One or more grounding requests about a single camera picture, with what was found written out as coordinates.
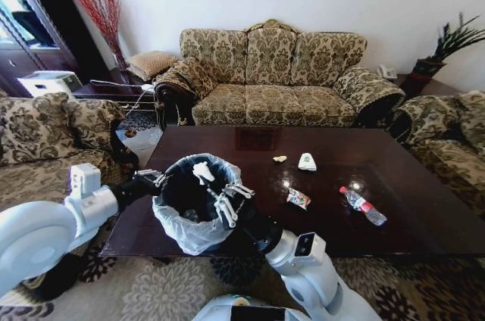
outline small yellow object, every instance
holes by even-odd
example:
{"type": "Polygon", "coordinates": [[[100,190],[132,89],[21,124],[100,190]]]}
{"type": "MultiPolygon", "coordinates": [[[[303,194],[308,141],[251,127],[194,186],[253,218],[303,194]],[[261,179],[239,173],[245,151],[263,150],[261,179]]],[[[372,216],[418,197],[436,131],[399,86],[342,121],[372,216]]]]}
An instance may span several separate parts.
{"type": "Polygon", "coordinates": [[[273,157],[273,161],[283,163],[287,158],[287,156],[273,157]]]}

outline potted plant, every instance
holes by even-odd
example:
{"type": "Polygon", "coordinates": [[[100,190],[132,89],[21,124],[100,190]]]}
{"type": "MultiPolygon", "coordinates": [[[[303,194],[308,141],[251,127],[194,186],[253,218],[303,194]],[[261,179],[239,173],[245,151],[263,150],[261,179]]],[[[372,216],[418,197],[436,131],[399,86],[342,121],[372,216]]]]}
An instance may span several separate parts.
{"type": "Polygon", "coordinates": [[[412,98],[433,79],[433,76],[446,65],[443,61],[451,54],[464,47],[485,40],[485,30],[470,28],[468,25],[479,16],[466,21],[463,13],[458,16],[458,26],[452,30],[449,23],[443,26],[443,31],[438,37],[438,45],[433,56],[419,58],[412,72],[407,75],[401,89],[406,93],[406,98],[412,98]]]}

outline snack wrapper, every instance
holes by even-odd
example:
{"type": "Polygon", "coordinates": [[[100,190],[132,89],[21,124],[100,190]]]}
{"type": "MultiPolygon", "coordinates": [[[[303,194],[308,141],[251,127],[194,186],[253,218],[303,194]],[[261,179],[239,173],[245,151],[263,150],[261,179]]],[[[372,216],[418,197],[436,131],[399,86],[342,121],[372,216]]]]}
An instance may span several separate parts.
{"type": "Polygon", "coordinates": [[[307,195],[292,189],[291,187],[288,188],[288,191],[289,194],[286,198],[286,202],[291,202],[292,204],[300,206],[303,210],[306,210],[306,207],[310,204],[311,199],[307,195]]]}

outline dark wooden table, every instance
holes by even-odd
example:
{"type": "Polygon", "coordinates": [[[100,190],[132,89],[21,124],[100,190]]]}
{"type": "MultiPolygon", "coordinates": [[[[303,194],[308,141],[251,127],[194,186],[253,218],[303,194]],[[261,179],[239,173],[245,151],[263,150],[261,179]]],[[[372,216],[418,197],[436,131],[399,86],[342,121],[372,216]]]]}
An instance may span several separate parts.
{"type": "MultiPolygon", "coordinates": [[[[257,208],[296,234],[315,231],[331,256],[415,256],[485,254],[485,223],[438,179],[379,129],[233,128],[170,126],[148,168],[166,170],[181,157],[210,152],[237,165],[256,191],[257,208]],[[310,152],[318,170],[297,168],[310,152]],[[282,164],[272,157],[286,155],[282,164]],[[353,210],[339,187],[357,180],[364,196],[387,216],[376,227],[353,210]],[[284,183],[311,198],[308,210],[286,203],[284,183]]],[[[120,215],[102,256],[183,256],[141,198],[120,215]]],[[[236,230],[209,254],[252,256],[248,239],[236,230]]]]}

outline trash can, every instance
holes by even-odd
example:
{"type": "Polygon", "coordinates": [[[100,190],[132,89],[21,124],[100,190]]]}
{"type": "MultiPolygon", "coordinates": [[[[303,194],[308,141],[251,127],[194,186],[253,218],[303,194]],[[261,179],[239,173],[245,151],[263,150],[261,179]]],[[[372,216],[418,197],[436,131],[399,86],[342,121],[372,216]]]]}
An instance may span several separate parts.
{"type": "Polygon", "coordinates": [[[215,178],[211,188],[217,193],[229,182],[241,182],[241,170],[212,154],[194,154],[173,164],[167,182],[153,198],[153,213],[184,253],[198,255],[223,242],[232,232],[225,230],[214,208],[215,198],[192,173],[194,164],[207,162],[215,178]]]}

